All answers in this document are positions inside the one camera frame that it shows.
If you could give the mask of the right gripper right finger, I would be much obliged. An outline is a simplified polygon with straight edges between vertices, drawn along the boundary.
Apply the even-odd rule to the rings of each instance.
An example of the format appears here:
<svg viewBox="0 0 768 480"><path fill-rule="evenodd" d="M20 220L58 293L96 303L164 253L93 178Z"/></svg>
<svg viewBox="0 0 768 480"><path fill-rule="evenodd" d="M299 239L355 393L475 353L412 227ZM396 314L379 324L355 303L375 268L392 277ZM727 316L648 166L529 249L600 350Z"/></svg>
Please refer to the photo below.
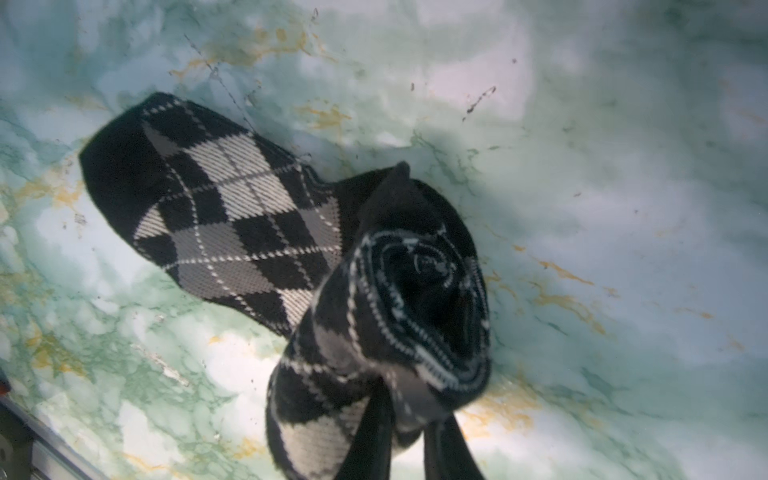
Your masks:
<svg viewBox="0 0 768 480"><path fill-rule="evenodd" d="M484 480L453 414L424 430L426 480Z"/></svg>

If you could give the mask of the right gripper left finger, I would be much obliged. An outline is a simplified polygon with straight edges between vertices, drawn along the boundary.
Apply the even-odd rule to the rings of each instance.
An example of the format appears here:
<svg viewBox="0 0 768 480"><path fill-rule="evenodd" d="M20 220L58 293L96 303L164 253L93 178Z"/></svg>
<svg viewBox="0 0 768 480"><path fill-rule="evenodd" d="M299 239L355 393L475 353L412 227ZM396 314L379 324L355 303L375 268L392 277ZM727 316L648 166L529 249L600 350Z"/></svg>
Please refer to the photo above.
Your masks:
<svg viewBox="0 0 768 480"><path fill-rule="evenodd" d="M395 412L391 393L378 379L350 449L335 480L388 480L390 478Z"/></svg>

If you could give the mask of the black grey argyle sock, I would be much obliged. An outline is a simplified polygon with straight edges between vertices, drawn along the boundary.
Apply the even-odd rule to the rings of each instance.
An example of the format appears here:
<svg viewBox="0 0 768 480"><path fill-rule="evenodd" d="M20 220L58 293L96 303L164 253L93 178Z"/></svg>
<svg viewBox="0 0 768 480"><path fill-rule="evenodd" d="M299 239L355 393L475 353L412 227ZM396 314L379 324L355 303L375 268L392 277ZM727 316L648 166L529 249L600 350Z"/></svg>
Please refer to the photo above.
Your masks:
<svg viewBox="0 0 768 480"><path fill-rule="evenodd" d="M392 458L479 398L490 312L471 234L406 163L326 182L259 134L155 93L81 151L113 230L187 293L284 338L265 409L289 479L334 479L378 379Z"/></svg>

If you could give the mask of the aluminium front rail frame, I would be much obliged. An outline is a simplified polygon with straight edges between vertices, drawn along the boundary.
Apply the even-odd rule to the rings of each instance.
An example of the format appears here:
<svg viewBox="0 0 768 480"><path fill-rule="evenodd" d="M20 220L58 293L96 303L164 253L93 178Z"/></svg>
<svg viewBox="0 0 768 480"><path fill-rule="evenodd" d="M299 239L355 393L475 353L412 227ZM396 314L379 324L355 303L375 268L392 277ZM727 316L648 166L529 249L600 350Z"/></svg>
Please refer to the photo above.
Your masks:
<svg viewBox="0 0 768 480"><path fill-rule="evenodd" d="M10 398L11 381L1 371L1 478L107 479L41 421Z"/></svg>

